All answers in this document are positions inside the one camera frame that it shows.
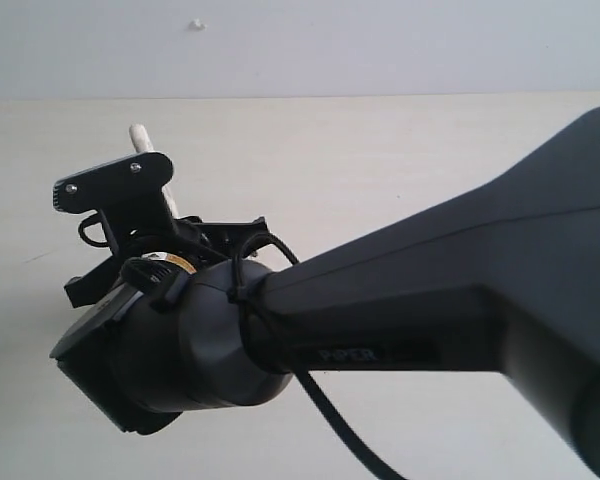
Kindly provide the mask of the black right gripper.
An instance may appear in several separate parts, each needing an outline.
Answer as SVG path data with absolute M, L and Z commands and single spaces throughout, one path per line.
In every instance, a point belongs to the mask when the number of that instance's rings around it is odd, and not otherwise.
M 246 277 L 245 259 L 269 245 L 290 256 L 289 247 L 269 231 L 262 217 L 247 223 L 208 223 L 197 216 L 133 219 L 92 214 L 79 223 L 78 234 L 92 247 L 109 249 L 110 256 L 64 285 L 75 308 L 96 304 L 122 281 L 142 292 L 152 291 L 171 275 L 167 264 L 177 262 L 194 272 L 227 263 L 229 301 L 248 302 L 257 282 Z

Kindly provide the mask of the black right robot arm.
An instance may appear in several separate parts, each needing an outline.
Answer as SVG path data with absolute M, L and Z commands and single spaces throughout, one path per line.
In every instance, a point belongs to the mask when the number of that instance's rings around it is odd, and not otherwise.
M 143 152 L 58 180 L 54 208 L 110 256 L 69 280 L 83 316 L 51 351 L 120 430 L 249 407 L 297 380 L 376 477 L 316 371 L 497 372 L 600 478 L 600 107 L 491 182 L 279 272 L 264 219 L 175 217 L 171 160 Z

